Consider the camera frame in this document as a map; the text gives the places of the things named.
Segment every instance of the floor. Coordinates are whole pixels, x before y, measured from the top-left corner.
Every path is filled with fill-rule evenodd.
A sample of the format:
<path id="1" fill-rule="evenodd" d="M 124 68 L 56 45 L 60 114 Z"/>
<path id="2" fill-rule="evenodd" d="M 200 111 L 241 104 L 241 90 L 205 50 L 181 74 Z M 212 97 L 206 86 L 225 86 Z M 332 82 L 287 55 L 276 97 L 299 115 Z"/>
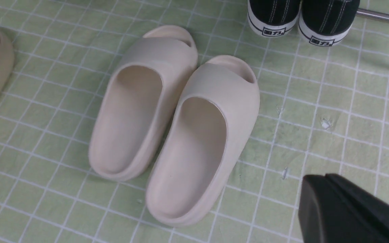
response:
<path id="1" fill-rule="evenodd" d="M 0 0 L 16 65 L 0 94 L 0 242 L 297 243 L 301 177 L 335 172 L 389 203 L 389 25 L 355 19 L 333 48 L 296 31 L 255 35 L 245 0 Z M 389 13 L 389 0 L 361 0 Z M 126 183 L 88 165 L 110 74 L 161 24 L 185 26 L 199 64 L 242 58 L 258 75 L 253 134 L 212 211 L 174 229 Z"/>

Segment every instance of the white rubber sole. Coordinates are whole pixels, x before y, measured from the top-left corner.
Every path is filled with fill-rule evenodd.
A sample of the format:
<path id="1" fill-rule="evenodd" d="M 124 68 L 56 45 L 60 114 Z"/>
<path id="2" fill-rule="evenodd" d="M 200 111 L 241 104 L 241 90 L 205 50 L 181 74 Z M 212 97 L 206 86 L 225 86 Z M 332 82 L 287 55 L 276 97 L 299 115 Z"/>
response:
<path id="1" fill-rule="evenodd" d="M 303 38 L 303 40 L 307 40 L 307 42 L 312 45 L 322 47 L 335 46 L 344 39 L 350 29 L 351 27 L 349 27 L 349 29 L 347 29 L 343 33 L 327 36 L 317 34 L 316 32 L 312 31 L 304 22 L 302 14 L 300 14 L 300 19 L 298 23 L 298 32 L 300 33 L 300 36 Z"/>
<path id="2" fill-rule="evenodd" d="M 258 18 L 255 17 L 255 14 L 253 14 L 252 8 L 250 6 L 250 1 L 248 1 L 248 13 L 247 18 L 249 19 L 249 25 L 252 30 L 263 37 L 281 37 L 286 35 L 293 26 L 295 26 L 298 16 L 292 20 L 291 22 L 281 25 L 281 26 L 271 26 L 268 25 Z"/>

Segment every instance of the white grid line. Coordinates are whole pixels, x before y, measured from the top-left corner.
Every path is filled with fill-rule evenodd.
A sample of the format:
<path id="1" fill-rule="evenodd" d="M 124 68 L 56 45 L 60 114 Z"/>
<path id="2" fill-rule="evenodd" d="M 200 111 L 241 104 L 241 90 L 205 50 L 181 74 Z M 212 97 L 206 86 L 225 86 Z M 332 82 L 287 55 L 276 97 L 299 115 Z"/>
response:
<path id="1" fill-rule="evenodd" d="M 382 149 L 383 149 L 383 137 L 385 132 L 385 125 L 388 124 L 385 122 L 386 119 L 386 112 L 387 112 L 387 106 L 388 106 L 388 97 L 389 95 L 389 79 L 387 81 L 386 85 L 386 93 L 385 93 L 385 106 L 384 106 L 384 112 L 383 112 L 383 119 L 382 119 L 382 129 L 381 129 L 381 138 L 380 138 L 380 147 L 379 147 L 379 156 L 378 156 L 378 164 L 376 169 L 376 181 L 375 181 L 375 190 L 374 195 L 378 192 L 378 185 L 379 185 L 379 174 L 381 170 L 381 163 L 382 163 Z"/>

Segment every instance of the black shoe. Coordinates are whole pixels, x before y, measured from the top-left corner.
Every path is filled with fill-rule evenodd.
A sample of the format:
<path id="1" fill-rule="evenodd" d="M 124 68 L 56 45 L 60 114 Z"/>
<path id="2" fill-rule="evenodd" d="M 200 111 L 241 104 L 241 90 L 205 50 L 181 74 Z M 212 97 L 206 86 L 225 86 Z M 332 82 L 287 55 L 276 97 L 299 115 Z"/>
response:
<path id="1" fill-rule="evenodd" d="M 304 176 L 298 219 L 306 243 L 389 243 L 389 205 L 337 174 Z"/>
<path id="2" fill-rule="evenodd" d="M 252 30 L 265 37 L 287 34 L 298 20 L 301 0 L 249 0 Z"/>
<path id="3" fill-rule="evenodd" d="M 315 46 L 334 46 L 349 32 L 360 0 L 304 0 L 299 32 Z"/>

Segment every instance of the black rubber object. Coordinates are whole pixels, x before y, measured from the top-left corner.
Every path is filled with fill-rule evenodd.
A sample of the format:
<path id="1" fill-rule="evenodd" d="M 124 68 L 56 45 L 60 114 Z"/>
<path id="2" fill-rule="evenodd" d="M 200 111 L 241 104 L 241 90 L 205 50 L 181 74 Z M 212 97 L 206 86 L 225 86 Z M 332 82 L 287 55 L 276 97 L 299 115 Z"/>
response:
<path id="1" fill-rule="evenodd" d="M 337 174 L 303 178 L 298 218 L 305 243 L 389 243 L 389 205 Z"/>

